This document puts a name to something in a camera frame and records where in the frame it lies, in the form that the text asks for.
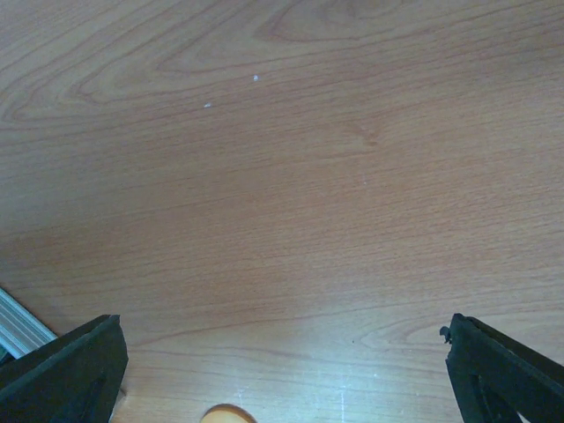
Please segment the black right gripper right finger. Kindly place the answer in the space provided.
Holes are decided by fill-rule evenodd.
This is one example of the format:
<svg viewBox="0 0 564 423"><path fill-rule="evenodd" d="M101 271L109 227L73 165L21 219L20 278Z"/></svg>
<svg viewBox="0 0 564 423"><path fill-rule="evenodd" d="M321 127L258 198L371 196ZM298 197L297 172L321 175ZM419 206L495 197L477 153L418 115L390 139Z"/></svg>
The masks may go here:
<svg viewBox="0 0 564 423"><path fill-rule="evenodd" d="M563 421L562 365L475 317L454 314L440 334L463 421Z"/></svg>

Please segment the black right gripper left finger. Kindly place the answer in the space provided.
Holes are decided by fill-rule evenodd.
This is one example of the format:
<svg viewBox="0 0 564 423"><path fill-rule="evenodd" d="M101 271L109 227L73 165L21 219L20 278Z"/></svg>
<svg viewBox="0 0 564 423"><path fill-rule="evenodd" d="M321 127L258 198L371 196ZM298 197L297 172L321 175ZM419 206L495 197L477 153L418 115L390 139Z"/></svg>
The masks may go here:
<svg viewBox="0 0 564 423"><path fill-rule="evenodd" d="M120 316L101 315L1 366L1 421L109 422L127 364Z"/></svg>

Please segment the aluminium poker case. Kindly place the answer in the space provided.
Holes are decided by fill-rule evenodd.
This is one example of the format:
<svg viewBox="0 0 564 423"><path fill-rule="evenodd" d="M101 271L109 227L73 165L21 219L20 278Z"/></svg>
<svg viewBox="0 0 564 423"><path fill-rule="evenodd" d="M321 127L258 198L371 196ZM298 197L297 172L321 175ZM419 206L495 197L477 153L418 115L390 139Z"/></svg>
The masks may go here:
<svg viewBox="0 0 564 423"><path fill-rule="evenodd" d="M43 347L57 335L25 307L0 289L1 347L14 359Z"/></svg>

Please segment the orange round dealer button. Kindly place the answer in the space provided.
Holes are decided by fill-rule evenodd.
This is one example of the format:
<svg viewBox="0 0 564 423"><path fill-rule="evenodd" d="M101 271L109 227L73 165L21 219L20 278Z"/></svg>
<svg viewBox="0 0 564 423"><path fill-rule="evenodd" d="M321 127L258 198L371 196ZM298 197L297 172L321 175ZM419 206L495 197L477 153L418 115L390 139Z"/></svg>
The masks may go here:
<svg viewBox="0 0 564 423"><path fill-rule="evenodd" d="M234 404L217 404L200 419L201 423L256 423L247 411Z"/></svg>

